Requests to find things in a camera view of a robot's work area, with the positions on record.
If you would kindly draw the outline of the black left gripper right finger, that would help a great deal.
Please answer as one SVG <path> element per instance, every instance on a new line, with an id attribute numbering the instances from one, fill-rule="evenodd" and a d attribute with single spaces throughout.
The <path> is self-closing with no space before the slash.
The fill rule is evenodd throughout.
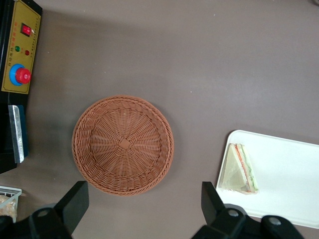
<path id="1" fill-rule="evenodd" d="M 211 182 L 202 182 L 201 209 L 206 221 L 194 239 L 302 239 L 302 234 L 287 219 L 266 215 L 252 219 L 237 205 L 224 204 Z"/>

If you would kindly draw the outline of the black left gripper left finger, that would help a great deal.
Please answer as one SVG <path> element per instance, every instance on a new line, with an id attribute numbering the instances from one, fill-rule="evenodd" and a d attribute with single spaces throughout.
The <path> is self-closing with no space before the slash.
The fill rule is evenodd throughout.
<path id="1" fill-rule="evenodd" d="M 71 239 L 89 207 L 87 181 L 78 181 L 54 206 L 42 207 L 22 221 L 0 217 L 2 239 Z"/>

